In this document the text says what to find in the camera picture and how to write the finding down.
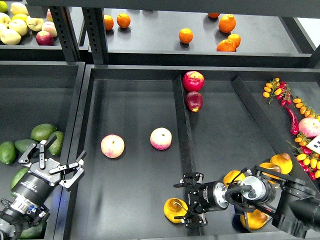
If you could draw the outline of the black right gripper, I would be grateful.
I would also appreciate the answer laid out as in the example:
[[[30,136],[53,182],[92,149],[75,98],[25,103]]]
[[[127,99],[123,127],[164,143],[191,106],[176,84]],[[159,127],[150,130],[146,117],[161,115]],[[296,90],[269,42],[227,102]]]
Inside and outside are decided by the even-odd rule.
[[[200,228],[208,225],[205,217],[207,212],[224,211],[229,202],[225,199],[227,187],[220,181],[202,183],[204,174],[187,172],[174,188],[185,188],[188,192],[188,207],[181,206],[186,211],[180,216],[186,228]]]

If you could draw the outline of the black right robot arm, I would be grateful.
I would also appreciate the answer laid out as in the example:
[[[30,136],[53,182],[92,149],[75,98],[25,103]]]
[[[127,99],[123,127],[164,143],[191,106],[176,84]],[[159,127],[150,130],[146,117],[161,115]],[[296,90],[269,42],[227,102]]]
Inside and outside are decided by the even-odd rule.
[[[308,230],[320,230],[320,201],[304,180],[262,166],[243,168],[226,184],[203,179],[202,173],[188,172],[174,185],[187,193],[186,213],[176,218],[188,229],[206,226],[205,213],[232,205],[248,230],[249,216],[257,210],[267,216],[267,223],[296,238],[304,239]]]

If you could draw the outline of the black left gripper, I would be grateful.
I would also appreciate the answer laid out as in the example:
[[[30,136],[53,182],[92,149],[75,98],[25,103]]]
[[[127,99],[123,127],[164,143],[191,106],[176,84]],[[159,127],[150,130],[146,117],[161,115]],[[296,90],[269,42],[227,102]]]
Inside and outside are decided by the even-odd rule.
[[[22,166],[28,167],[29,170],[11,190],[17,197],[22,196],[34,205],[41,206],[58,184],[69,192],[84,176],[83,165],[87,155],[85,150],[81,152],[74,163],[61,165],[52,158],[45,161],[45,149],[49,148],[56,140],[56,134],[52,134],[48,140],[31,143],[18,159],[18,162]],[[32,164],[30,157],[36,152],[39,152],[39,162]],[[74,173],[72,178],[63,179],[70,173]]]

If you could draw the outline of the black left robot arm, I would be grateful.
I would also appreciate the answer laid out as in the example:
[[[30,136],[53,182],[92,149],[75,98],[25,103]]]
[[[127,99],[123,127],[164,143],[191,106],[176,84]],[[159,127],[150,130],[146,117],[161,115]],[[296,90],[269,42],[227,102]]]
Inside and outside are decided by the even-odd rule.
[[[84,176],[84,157],[86,151],[77,157],[74,163],[62,165],[47,158],[45,150],[57,139],[52,134],[40,143],[31,143],[19,158],[21,166],[27,173],[12,188],[15,194],[13,201],[1,199],[4,209],[0,212],[0,238],[18,240],[23,231],[47,221],[50,210],[45,202],[54,189],[61,185],[67,191]]]

